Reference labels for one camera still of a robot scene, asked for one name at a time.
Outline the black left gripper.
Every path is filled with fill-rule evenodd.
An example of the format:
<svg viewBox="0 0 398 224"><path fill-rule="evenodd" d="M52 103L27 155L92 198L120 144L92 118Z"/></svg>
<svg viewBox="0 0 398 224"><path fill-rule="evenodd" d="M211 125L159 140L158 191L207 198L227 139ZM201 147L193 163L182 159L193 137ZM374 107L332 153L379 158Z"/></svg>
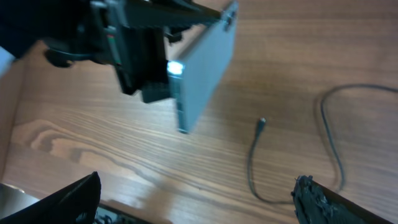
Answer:
<svg viewBox="0 0 398 224"><path fill-rule="evenodd" d="M193 1L91 1L99 40L91 61L112 65L121 91L145 103L170 98L164 39L179 42L186 27L213 24L221 12Z"/></svg>

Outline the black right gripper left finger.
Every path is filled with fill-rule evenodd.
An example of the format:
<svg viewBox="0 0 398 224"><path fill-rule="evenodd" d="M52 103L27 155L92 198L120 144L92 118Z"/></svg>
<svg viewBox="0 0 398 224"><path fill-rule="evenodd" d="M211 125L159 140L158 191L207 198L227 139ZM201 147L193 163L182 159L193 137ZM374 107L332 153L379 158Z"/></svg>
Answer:
<svg viewBox="0 0 398 224"><path fill-rule="evenodd" d="M100 177L93 172L33 205L2 218L1 224L92 224L100 195Z"/></svg>

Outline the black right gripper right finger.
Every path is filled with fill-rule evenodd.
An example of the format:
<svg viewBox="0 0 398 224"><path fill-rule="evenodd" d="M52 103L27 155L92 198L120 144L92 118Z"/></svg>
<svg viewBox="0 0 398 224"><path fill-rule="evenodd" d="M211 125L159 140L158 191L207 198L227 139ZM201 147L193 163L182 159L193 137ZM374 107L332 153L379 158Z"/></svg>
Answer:
<svg viewBox="0 0 398 224"><path fill-rule="evenodd" d="M320 185L311 176L298 177L291 195L300 224L392 224Z"/></svg>

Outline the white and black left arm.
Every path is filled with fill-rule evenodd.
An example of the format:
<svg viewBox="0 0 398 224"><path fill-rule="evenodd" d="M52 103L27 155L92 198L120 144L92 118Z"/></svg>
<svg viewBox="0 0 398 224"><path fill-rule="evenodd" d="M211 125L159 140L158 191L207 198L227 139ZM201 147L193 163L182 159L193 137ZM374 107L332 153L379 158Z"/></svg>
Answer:
<svg viewBox="0 0 398 224"><path fill-rule="evenodd" d="M1 43L20 57L41 40L55 67L85 60L111 65L124 94L149 91L157 101L168 85L165 42L180 42L184 31L221 18L193 1L3 0Z"/></svg>

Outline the Galaxy S25 smartphone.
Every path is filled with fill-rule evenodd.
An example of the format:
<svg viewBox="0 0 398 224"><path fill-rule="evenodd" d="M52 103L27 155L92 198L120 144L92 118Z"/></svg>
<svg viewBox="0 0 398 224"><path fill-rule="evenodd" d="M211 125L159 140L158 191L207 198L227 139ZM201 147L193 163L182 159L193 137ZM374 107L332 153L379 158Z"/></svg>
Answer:
<svg viewBox="0 0 398 224"><path fill-rule="evenodd" d="M230 1L221 11L221 20L204 28L167 64L181 133L195 127L233 58L238 7L237 1Z"/></svg>

